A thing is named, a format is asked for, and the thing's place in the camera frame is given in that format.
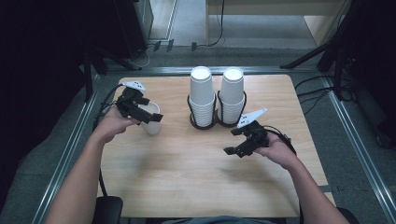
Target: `person's left arm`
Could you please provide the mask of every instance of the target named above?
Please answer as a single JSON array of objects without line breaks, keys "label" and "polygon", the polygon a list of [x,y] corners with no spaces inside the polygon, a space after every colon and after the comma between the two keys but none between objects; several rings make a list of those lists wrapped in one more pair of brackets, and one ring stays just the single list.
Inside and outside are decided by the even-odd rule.
[{"label": "person's left arm", "polygon": [[135,119],[123,118],[115,106],[110,108],[62,183],[46,223],[92,223],[105,143],[136,123]]}]

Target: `white triangular marker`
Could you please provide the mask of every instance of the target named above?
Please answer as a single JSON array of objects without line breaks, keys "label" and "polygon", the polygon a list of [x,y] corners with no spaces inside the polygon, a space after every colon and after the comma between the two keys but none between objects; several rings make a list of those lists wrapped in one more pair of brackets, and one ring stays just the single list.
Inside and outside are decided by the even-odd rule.
[{"label": "white triangular marker", "polygon": [[242,128],[242,127],[247,126],[249,123],[251,123],[254,120],[256,120],[257,118],[259,118],[265,112],[267,112],[267,108],[263,108],[261,110],[256,110],[256,111],[250,112],[248,114],[241,114],[241,118],[239,119],[239,122],[236,125],[236,127]]},{"label": "white triangular marker", "polygon": [[146,90],[146,87],[144,87],[140,81],[122,82],[122,85],[139,91]]}]

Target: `person's right arm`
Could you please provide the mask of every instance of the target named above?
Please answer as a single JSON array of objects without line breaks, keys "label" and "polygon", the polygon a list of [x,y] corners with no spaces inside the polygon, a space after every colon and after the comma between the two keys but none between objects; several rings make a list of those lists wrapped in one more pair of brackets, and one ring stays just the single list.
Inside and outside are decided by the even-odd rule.
[{"label": "person's right arm", "polygon": [[275,134],[268,133],[269,147],[255,152],[281,165],[291,176],[304,213],[304,223],[348,223],[320,190],[304,164]]}]

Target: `person's left hand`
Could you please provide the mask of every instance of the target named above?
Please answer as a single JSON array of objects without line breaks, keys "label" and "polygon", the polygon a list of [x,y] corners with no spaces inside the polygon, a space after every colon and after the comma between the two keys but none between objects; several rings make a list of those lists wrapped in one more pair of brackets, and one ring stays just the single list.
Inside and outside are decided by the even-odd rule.
[{"label": "person's left hand", "polygon": [[140,121],[136,119],[124,118],[116,106],[111,106],[105,117],[96,127],[92,135],[99,138],[101,142],[110,142],[116,134],[124,133],[128,126],[138,124]]}]

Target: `forearm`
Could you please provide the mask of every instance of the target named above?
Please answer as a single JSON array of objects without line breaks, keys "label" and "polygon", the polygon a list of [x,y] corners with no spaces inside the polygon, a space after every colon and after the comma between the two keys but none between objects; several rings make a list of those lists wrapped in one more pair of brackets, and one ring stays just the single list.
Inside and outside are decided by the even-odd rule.
[{"label": "forearm", "polygon": [[46,223],[92,223],[103,147],[90,137],[59,189]]},{"label": "forearm", "polygon": [[305,223],[347,223],[300,161],[289,172],[300,199]]}]

